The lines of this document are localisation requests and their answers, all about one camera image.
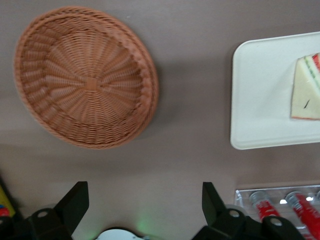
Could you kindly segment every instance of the wicker basket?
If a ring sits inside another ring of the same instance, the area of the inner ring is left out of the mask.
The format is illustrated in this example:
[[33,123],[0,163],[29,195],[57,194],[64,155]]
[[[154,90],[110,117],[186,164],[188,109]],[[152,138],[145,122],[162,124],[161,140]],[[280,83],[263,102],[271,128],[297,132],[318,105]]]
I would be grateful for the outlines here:
[[14,60],[32,115],[68,143],[113,148],[150,122],[158,101],[153,61],[138,37],[104,12],[68,6],[36,18]]

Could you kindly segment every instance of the red label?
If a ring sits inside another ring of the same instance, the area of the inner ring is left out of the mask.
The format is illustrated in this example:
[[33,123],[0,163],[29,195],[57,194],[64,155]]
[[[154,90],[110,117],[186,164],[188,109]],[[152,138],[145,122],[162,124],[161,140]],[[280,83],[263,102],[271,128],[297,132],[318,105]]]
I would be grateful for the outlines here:
[[268,201],[262,200],[255,204],[255,207],[259,210],[259,218],[262,220],[268,216],[280,217],[280,214],[275,209],[275,207]]
[[10,216],[10,212],[8,208],[6,207],[0,208],[0,217],[9,217],[9,216]]
[[312,56],[313,62],[316,65],[316,68],[318,69],[318,71],[320,71],[320,64],[319,64],[319,55],[313,55]]
[[293,210],[315,239],[320,240],[320,213],[311,206],[304,195],[296,193],[295,196],[299,203],[293,206]]

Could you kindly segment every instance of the white tray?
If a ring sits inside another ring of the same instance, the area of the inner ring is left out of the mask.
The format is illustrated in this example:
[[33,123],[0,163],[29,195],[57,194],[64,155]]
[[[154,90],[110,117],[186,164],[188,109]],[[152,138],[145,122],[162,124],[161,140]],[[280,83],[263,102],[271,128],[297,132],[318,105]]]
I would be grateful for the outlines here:
[[290,118],[296,61],[320,32],[251,40],[233,55],[231,136],[239,150],[320,142],[320,121]]

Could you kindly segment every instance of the red can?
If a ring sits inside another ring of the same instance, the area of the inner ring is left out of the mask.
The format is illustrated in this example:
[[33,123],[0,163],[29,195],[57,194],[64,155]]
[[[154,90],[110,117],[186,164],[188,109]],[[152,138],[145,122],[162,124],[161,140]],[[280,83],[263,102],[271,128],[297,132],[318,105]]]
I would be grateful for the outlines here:
[[306,196],[300,191],[293,191],[285,200],[315,239],[320,240],[320,213],[306,200]]
[[273,206],[268,194],[265,191],[256,191],[251,194],[249,199],[252,205],[258,210],[260,220],[268,216],[280,217],[280,214]]

